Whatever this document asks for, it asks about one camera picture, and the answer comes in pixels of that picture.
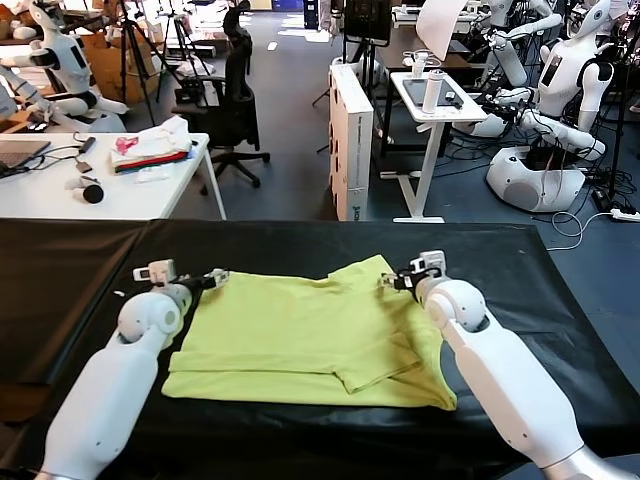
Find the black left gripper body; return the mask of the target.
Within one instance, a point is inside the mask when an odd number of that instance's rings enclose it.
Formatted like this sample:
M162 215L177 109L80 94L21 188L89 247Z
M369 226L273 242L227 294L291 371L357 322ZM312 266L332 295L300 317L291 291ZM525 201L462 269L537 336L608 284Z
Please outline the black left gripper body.
M178 277L174 283L185 286L192 296L199 296L209 288L209 278L206 276L191 276L185 274Z

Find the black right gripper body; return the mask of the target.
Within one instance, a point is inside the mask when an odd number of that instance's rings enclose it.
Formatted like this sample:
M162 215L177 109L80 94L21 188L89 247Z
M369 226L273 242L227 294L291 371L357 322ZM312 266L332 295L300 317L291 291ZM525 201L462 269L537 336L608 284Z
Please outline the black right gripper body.
M408 270L399 271L394 280L394 288L398 291L414 291L420 281L425 278L424 272L412 273Z

